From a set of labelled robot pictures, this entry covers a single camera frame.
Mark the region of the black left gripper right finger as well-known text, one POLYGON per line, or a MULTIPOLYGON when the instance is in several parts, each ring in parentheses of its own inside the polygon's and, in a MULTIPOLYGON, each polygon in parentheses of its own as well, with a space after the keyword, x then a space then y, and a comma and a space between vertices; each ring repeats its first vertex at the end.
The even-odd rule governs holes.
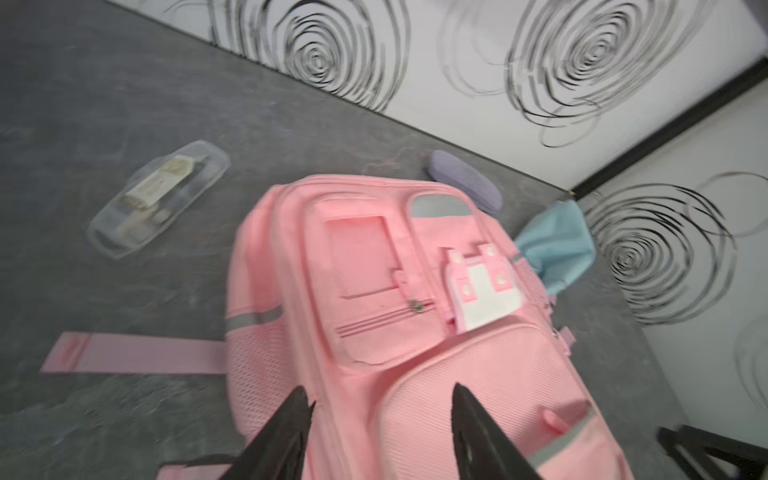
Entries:
POLYGON ((451 431, 461 480, 541 480, 475 395, 456 383, 451 431))

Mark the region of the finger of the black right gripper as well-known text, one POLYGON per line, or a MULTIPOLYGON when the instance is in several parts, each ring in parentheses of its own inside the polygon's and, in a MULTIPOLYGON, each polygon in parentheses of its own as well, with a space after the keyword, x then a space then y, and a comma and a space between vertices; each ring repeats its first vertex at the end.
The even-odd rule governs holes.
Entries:
POLYGON ((656 440, 688 479, 766 479, 767 449, 690 425, 660 427, 656 440))

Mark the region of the pink student backpack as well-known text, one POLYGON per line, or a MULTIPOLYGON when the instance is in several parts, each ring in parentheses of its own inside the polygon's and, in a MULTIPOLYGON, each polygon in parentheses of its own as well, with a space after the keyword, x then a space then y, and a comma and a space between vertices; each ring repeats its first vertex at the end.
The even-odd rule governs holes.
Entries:
POLYGON ((455 479, 467 387, 542 479, 632 472, 501 225, 435 182, 317 175, 239 227, 221 341, 66 332, 45 373, 222 374, 238 432, 296 387, 314 407, 306 479, 455 479))

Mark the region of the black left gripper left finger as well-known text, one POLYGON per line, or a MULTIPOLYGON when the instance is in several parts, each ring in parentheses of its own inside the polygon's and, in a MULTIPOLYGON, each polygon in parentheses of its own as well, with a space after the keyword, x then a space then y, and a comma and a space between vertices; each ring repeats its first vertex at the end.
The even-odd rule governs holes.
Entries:
POLYGON ((301 479, 314 407, 303 386, 294 388, 220 479, 301 479))

